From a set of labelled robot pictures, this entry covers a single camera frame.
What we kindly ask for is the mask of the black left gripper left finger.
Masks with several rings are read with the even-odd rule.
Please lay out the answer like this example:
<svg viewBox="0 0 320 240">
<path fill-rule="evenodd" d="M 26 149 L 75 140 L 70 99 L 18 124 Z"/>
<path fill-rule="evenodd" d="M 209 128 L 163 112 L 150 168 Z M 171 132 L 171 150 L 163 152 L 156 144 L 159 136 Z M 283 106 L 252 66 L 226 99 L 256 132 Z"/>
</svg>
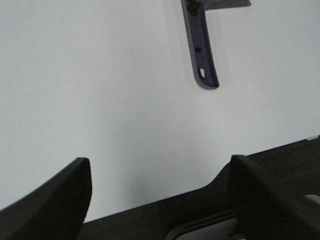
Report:
<svg viewBox="0 0 320 240">
<path fill-rule="evenodd" d="M 88 158 L 79 157 L 0 211 L 2 240 L 76 240 L 92 198 Z"/>
</svg>

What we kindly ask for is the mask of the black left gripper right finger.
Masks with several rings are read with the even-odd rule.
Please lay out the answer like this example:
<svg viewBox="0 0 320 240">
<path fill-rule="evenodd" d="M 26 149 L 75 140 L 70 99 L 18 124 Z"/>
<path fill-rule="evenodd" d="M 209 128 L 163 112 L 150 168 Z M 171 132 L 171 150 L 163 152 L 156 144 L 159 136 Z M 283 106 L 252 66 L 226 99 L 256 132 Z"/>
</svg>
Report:
<svg viewBox="0 0 320 240">
<path fill-rule="evenodd" d="M 229 200 L 246 240 L 318 240 L 320 205 L 244 155 L 229 163 Z"/>
</svg>

